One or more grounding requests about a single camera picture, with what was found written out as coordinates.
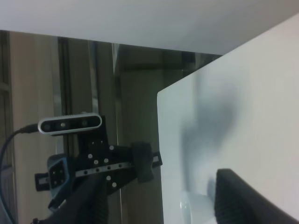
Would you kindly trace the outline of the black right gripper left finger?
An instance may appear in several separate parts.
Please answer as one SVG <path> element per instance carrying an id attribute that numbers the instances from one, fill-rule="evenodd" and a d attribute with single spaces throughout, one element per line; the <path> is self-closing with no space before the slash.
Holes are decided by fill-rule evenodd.
<path id="1" fill-rule="evenodd" d="M 68 200 L 44 220 L 33 224 L 107 224 L 107 183 L 103 174 L 88 177 Z"/>

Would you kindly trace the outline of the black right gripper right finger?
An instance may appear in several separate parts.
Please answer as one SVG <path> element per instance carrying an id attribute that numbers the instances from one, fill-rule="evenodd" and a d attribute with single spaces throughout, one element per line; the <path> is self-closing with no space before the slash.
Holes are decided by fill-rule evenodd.
<path id="1" fill-rule="evenodd" d="M 297 224 L 233 170 L 217 170 L 214 214 L 218 224 Z"/>

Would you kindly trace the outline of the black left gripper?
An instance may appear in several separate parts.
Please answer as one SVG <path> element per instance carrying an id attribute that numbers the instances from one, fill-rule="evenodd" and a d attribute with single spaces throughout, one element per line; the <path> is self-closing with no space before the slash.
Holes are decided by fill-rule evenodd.
<path id="1" fill-rule="evenodd" d="M 163 164 L 160 153 L 153 152 L 147 142 L 134 142 L 129 147 L 109 144 L 104 117 L 98 129 L 75 135 L 78 156 L 53 155 L 47 160 L 48 171 L 35 175 L 36 190 L 51 193 L 49 210 L 60 207 L 89 175 L 103 173 L 111 195 L 135 179 L 139 183 L 153 180 L 153 169 Z"/>

